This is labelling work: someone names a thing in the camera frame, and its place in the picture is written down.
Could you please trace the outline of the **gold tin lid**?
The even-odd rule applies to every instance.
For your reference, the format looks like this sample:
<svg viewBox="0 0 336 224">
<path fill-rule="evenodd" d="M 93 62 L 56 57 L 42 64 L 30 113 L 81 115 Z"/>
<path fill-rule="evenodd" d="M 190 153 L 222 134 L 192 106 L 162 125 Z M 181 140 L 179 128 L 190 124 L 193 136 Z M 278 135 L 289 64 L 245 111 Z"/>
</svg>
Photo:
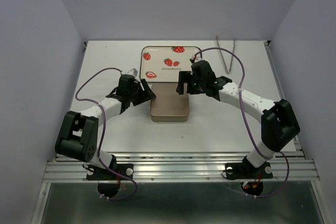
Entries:
<svg viewBox="0 0 336 224">
<path fill-rule="evenodd" d="M 176 92 L 177 83 L 154 83 L 152 91 L 156 98 L 151 100 L 150 113 L 154 116 L 189 116 L 188 94 Z"/>
</svg>

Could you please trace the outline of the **steel serving tongs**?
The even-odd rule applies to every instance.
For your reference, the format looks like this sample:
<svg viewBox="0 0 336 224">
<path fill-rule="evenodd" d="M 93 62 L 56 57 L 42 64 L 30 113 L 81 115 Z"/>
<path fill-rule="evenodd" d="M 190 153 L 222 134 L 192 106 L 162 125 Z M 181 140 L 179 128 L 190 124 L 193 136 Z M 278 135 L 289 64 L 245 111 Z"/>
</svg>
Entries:
<svg viewBox="0 0 336 224">
<path fill-rule="evenodd" d="M 232 46 L 231 46 L 230 50 L 231 50 L 231 52 L 235 52 L 235 49 L 236 49 L 236 38 L 234 37 L 233 40 L 232 40 Z M 219 56 L 220 56 L 221 62 L 223 64 L 225 73 L 226 74 L 231 74 L 232 68 L 233 68 L 234 57 L 231 54 L 229 54 L 225 51 L 222 51 L 222 50 L 219 51 Z"/>
</svg>

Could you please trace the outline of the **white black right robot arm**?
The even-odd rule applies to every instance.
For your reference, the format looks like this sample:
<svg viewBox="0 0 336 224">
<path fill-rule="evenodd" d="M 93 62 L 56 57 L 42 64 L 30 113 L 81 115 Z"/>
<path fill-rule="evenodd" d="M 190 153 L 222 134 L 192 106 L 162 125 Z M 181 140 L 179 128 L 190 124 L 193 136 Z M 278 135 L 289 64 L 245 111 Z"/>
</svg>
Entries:
<svg viewBox="0 0 336 224">
<path fill-rule="evenodd" d="M 261 140 L 259 143 L 253 142 L 254 149 L 241 164 L 243 174 L 248 177 L 258 174 L 266 161 L 300 133 L 290 102 L 262 98 L 242 89 L 230 78 L 217 77 L 205 60 L 192 64 L 190 71 L 181 71 L 178 75 L 176 91 L 179 95 L 205 94 L 240 109 L 242 116 L 250 115 L 260 123 Z"/>
</svg>

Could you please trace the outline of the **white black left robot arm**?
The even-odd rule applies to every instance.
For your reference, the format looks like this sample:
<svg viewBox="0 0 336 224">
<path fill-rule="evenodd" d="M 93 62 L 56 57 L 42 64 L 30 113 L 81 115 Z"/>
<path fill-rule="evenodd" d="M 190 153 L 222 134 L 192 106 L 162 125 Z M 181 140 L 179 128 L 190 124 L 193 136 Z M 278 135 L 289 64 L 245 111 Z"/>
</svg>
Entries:
<svg viewBox="0 0 336 224">
<path fill-rule="evenodd" d="M 130 105 L 137 106 L 155 98 L 146 80 L 137 80 L 130 74 L 121 75 L 118 86 L 101 102 L 95 102 L 84 111 L 65 114 L 55 152 L 98 167 L 104 178 L 113 178 L 117 172 L 116 157 L 102 150 L 102 142 L 98 142 L 99 127 L 102 127 L 103 140 L 109 119 L 121 115 Z"/>
</svg>

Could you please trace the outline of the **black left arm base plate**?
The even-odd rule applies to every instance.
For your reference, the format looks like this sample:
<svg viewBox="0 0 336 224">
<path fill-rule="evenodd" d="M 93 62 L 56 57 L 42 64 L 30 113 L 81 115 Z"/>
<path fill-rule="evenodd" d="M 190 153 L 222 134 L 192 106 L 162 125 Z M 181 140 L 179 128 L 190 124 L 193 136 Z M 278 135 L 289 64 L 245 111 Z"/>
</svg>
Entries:
<svg viewBox="0 0 336 224">
<path fill-rule="evenodd" d="M 125 178 L 120 177 L 120 175 L 117 176 L 116 174 L 111 173 L 110 171 L 100 167 L 87 164 L 83 164 L 82 167 L 86 170 L 87 172 L 86 180 L 89 181 L 126 180 Z M 133 178 L 133 164 L 117 164 L 116 169 L 114 171 L 129 179 Z"/>
</svg>

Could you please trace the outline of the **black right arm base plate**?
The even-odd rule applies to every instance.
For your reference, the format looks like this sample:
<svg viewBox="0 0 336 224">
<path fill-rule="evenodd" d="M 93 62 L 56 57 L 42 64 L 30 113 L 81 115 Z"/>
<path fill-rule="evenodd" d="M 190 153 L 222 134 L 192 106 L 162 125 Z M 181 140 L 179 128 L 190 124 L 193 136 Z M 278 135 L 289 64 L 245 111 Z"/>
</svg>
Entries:
<svg viewBox="0 0 336 224">
<path fill-rule="evenodd" d="M 255 168 L 251 164 L 247 163 L 226 163 L 222 174 L 228 180 L 252 180 L 259 178 L 262 179 L 273 178 L 272 169 L 269 162 L 265 162 L 259 168 Z"/>
</svg>

